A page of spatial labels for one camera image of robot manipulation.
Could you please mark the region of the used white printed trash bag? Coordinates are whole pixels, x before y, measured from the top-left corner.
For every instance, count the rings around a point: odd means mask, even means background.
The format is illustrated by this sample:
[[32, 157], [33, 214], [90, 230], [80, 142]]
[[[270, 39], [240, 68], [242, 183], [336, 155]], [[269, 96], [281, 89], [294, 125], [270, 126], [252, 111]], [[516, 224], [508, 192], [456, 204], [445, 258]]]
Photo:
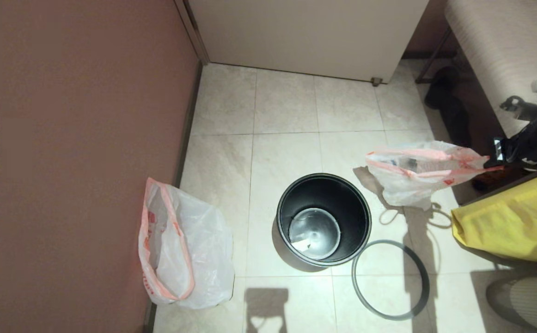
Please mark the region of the used white printed trash bag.
[[504, 169], [486, 168], [488, 161], [473, 149], [443, 141], [413, 142], [366, 154], [366, 167], [383, 188], [385, 201], [422, 210], [431, 207], [434, 192]]

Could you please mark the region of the yellow fabric bag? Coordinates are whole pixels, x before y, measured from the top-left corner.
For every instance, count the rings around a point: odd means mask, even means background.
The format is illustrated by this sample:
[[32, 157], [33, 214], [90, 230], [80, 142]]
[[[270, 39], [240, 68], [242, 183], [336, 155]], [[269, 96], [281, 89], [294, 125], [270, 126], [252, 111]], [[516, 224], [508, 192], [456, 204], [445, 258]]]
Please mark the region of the yellow fabric bag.
[[537, 178], [452, 210], [452, 234], [470, 249], [537, 262]]

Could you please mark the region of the black round trash bin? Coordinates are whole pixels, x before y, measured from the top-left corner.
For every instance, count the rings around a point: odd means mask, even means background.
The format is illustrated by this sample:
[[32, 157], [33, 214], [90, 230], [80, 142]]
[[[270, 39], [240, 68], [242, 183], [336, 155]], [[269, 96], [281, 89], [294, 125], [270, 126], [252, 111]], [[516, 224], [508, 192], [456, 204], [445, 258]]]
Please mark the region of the black round trash bin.
[[[279, 257], [290, 267], [318, 272], [349, 263], [366, 248], [372, 214], [351, 182], [331, 173], [311, 173], [283, 192], [275, 211], [272, 236]], [[311, 253], [292, 241], [309, 238]]]

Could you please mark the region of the white plastic bag orange trim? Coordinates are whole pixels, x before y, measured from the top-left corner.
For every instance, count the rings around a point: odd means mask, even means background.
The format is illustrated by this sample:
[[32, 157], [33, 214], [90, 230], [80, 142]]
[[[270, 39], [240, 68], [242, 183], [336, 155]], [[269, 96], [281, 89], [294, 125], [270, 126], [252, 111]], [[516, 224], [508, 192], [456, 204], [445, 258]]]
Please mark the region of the white plastic bag orange trim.
[[202, 309], [230, 300], [232, 254], [232, 232], [217, 207], [146, 180], [138, 257], [150, 301]]

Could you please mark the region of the orange brown shoe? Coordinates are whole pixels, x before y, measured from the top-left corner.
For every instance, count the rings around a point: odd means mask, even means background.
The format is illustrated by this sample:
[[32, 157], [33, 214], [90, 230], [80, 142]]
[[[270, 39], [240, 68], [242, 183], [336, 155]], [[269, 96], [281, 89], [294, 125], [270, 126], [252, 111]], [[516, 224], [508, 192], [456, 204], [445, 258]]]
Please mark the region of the orange brown shoe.
[[482, 173], [474, 177], [471, 184], [474, 190], [486, 193], [522, 179], [529, 173], [526, 169], [506, 166], [501, 170]]

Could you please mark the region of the black slipper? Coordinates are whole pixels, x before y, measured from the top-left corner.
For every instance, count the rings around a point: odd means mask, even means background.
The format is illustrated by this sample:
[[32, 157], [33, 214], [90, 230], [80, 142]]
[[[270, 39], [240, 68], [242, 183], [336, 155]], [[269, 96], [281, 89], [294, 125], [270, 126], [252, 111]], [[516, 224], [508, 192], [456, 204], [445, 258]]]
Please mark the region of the black slipper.
[[424, 98], [424, 104], [434, 110], [439, 109], [446, 97], [452, 95], [459, 82], [459, 70], [453, 66], [444, 66], [431, 79], [429, 89]]
[[470, 148], [470, 118], [463, 102], [451, 96], [440, 104], [439, 111], [452, 143]]

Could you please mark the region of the wood grain bench top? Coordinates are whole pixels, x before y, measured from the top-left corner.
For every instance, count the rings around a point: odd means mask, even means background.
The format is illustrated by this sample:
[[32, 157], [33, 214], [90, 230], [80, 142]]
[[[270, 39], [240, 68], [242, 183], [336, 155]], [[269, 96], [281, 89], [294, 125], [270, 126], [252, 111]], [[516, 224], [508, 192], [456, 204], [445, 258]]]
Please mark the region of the wood grain bench top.
[[537, 0], [447, 0], [445, 18], [507, 137], [527, 124], [500, 108], [537, 104]]

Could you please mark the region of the dark metal bench leg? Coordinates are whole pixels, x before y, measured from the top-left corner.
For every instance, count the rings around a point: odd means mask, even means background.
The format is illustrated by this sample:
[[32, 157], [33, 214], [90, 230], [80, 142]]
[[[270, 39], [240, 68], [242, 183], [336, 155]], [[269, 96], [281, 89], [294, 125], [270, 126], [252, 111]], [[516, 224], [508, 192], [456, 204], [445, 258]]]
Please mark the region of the dark metal bench leg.
[[430, 57], [425, 62], [425, 65], [423, 65], [422, 69], [420, 70], [418, 76], [415, 79], [415, 84], [429, 84], [431, 82], [431, 79], [425, 78], [427, 72], [429, 71], [430, 67], [433, 65], [433, 62], [437, 59], [440, 51], [443, 49], [444, 45], [446, 44], [448, 38], [452, 34], [452, 28], [450, 26], [447, 27], [444, 34], [442, 35], [442, 38], [440, 39], [439, 43], [435, 47], [433, 53], [431, 53]]

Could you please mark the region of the grey ribbed cylinder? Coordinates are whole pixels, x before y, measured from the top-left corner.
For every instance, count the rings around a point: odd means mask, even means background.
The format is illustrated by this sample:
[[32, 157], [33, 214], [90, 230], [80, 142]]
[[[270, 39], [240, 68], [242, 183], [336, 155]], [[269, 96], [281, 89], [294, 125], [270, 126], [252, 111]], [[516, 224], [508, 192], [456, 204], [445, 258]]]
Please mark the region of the grey ribbed cylinder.
[[537, 277], [497, 280], [486, 288], [486, 299], [504, 320], [537, 331]]

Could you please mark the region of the white door panel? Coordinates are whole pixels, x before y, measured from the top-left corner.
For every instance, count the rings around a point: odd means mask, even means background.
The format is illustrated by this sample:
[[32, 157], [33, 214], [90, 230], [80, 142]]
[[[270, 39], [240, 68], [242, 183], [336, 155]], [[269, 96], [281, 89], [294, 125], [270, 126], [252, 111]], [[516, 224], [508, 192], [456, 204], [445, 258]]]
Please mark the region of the white door panel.
[[387, 84], [429, 0], [186, 0], [214, 63]]

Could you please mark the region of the grey door frame strip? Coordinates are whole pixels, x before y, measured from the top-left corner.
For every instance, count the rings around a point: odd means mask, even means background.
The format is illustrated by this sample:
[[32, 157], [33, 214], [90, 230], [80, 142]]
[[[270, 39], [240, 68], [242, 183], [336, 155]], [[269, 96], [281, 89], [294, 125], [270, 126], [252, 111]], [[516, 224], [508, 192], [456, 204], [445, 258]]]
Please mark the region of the grey door frame strip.
[[195, 53], [198, 59], [203, 64], [203, 66], [206, 66], [207, 64], [210, 63], [210, 58], [204, 46], [200, 31], [197, 25], [197, 21], [193, 14], [192, 8], [189, 4], [189, 0], [173, 0], [173, 1], [178, 9], [178, 13], [181, 17], [184, 27], [186, 28], [187, 34], [190, 38], [193, 48], [195, 49]]

